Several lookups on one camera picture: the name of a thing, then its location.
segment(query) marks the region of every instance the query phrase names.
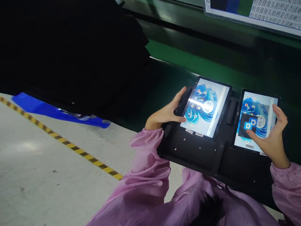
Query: yellow and black floor tape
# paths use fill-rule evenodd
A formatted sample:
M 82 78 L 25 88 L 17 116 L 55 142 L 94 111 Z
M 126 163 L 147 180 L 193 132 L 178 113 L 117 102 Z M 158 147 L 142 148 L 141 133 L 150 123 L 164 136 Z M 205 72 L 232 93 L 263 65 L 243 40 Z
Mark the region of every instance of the yellow and black floor tape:
M 85 152 L 84 150 L 82 150 L 81 148 L 79 148 L 78 146 L 76 146 L 75 144 L 73 144 L 70 141 L 66 140 L 65 138 L 63 138 L 62 136 L 60 136 L 59 134 L 57 134 L 56 132 L 54 132 L 52 129 L 50 129 L 49 127 L 45 126 L 42 122 L 40 122 L 39 120 L 37 120 L 36 118 L 34 118 L 33 116 L 31 116 L 30 114 L 28 114 L 27 112 L 25 112 L 23 109 L 21 109 L 18 106 L 12 104 L 11 102 L 7 101 L 5 98 L 3 98 L 1 96 L 0 96 L 0 101 L 2 103 L 6 104 L 11 109 L 13 109 L 14 111 L 16 111 L 19 114 L 23 115 L 24 118 L 27 118 L 33 124 L 35 124 L 40 129 L 44 130 L 46 133 L 48 133 L 50 136 L 52 136 L 54 139 L 56 139 L 57 141 L 61 142 L 62 144 L 64 144 L 65 146 L 67 146 L 68 148 L 70 148 L 71 150 L 73 150 L 75 153 L 81 155 L 82 157 L 84 157 L 85 159 L 87 159 L 88 161 L 90 161 L 93 165 L 101 168 L 103 171 L 107 172 L 108 174 L 110 174 L 111 176 L 115 177 L 118 180 L 122 179 L 123 176 L 120 173 L 117 173 L 115 170 L 113 170 L 112 168 L 108 167 L 106 164 L 104 164 L 103 162 L 99 161 L 94 156 L 90 155 L 89 153 Z

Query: tablet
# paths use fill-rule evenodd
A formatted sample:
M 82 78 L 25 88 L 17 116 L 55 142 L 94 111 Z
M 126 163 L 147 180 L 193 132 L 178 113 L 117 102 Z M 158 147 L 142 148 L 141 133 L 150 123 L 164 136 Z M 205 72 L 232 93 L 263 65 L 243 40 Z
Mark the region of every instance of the tablet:
M 276 114 L 272 105 L 278 105 L 279 100 L 280 97 L 276 96 L 265 96 L 246 89 L 242 91 L 232 139 L 233 148 L 264 155 L 246 131 L 251 129 L 262 139 L 268 137 L 276 124 Z
M 199 76 L 182 114 L 186 122 L 179 128 L 214 141 L 231 91 L 228 84 Z

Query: elastic cuff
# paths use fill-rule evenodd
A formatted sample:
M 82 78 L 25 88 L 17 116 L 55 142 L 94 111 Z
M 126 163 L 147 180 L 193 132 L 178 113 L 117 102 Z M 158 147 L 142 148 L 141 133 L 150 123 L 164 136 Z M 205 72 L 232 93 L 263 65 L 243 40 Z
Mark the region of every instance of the elastic cuff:
M 290 172 L 294 171 L 296 169 L 296 164 L 291 162 L 291 166 L 286 169 L 279 169 L 274 166 L 273 163 L 271 163 L 270 170 L 272 173 L 281 173 L 281 174 L 289 174 Z
M 144 133 L 158 133 L 160 131 L 162 131 L 163 128 L 160 129 L 156 129 L 156 130 L 147 130 L 146 128 L 143 128 L 142 132 Z

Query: home screen wallpaper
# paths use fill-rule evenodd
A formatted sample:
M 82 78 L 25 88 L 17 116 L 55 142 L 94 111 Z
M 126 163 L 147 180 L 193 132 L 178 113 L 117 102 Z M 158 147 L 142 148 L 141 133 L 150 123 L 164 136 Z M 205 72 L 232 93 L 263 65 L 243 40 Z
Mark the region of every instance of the home screen wallpaper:
M 246 131 L 251 129 L 262 139 L 268 137 L 276 123 L 273 104 L 278 104 L 277 98 L 245 92 L 235 137 L 236 146 L 262 152 Z
M 200 79 L 185 108 L 186 122 L 181 127 L 198 136 L 213 137 L 229 87 Z

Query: dark hair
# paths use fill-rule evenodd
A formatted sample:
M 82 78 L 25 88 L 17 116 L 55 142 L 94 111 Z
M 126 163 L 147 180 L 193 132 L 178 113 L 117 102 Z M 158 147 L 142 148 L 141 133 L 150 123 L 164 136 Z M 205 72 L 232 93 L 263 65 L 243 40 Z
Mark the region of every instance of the dark hair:
M 205 193 L 203 200 L 200 202 L 199 214 L 190 226 L 214 226 L 224 215 L 223 200 L 218 196 L 211 197 Z

